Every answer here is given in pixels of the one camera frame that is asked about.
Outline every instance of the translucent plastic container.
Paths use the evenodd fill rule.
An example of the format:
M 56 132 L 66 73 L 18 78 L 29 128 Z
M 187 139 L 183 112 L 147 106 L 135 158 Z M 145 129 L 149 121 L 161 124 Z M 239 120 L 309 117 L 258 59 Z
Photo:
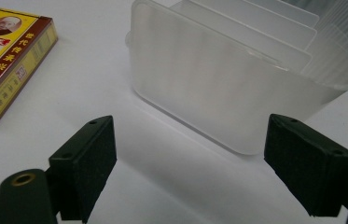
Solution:
M 292 2 L 288 10 L 309 12 L 314 25 L 270 1 L 135 1 L 128 35 L 134 89 L 225 147 L 261 152 L 271 113 L 304 120 L 348 91 L 348 0 L 307 4 L 315 11 Z M 240 17 L 238 4 L 255 13 Z M 291 25 L 269 30 L 272 18 Z M 297 36 L 294 29 L 313 36 L 300 48 L 286 37 Z
M 244 0 L 246 2 L 255 4 L 260 7 L 264 7 L 272 12 L 275 12 L 281 16 L 287 17 L 290 20 L 297 21 L 309 27 L 314 27 L 319 17 L 311 12 L 308 12 L 299 7 L 294 7 L 286 2 L 280 0 Z

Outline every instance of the white table surface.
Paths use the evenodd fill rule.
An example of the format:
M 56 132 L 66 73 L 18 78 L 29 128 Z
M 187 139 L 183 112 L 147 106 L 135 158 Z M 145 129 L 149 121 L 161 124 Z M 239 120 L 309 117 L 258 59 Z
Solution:
M 0 0 L 52 17 L 59 42 L 0 121 L 0 183 L 48 157 L 87 121 L 115 120 L 118 163 L 90 223 L 344 223 L 309 217 L 262 155 L 228 151 L 132 90 L 132 0 Z M 348 92 L 305 123 L 348 148 Z

